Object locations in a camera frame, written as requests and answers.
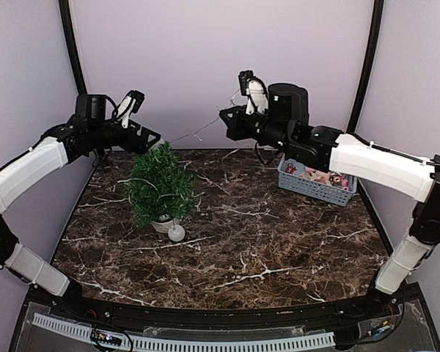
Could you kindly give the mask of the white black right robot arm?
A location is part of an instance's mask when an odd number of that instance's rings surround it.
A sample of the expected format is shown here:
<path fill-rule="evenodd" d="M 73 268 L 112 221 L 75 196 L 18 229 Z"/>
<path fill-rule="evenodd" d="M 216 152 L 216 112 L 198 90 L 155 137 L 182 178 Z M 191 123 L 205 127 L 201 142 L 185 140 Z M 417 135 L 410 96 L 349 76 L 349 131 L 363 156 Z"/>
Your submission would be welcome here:
<path fill-rule="evenodd" d="M 264 86 L 249 78 L 241 84 L 243 106 L 219 116 L 227 137 L 253 139 L 275 147 L 287 158 L 312 169 L 360 177 L 392 188 L 416 201 L 412 224 L 376 274 L 372 289 L 359 303 L 366 318 L 386 309 L 388 297 L 424 257 L 440 244 L 440 155 L 412 156 L 326 126 L 309 124 L 308 92 L 295 84 Z"/>

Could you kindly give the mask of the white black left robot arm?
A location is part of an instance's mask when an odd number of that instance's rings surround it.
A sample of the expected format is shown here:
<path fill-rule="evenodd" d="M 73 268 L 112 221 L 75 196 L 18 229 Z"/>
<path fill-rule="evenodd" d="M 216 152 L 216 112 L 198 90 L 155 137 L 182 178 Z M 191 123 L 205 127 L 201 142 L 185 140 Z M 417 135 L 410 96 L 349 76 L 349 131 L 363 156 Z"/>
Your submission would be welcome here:
<path fill-rule="evenodd" d="M 0 269 L 7 268 L 29 284 L 60 297 L 72 319 L 89 313 L 81 286 L 24 246 L 3 218 L 11 204 L 49 174 L 94 153 L 102 161 L 113 147 L 143 155 L 161 136 L 130 119 L 144 102 L 131 90 L 119 104 L 107 95 L 79 95 L 70 119 L 45 131 L 38 142 L 0 168 Z"/>

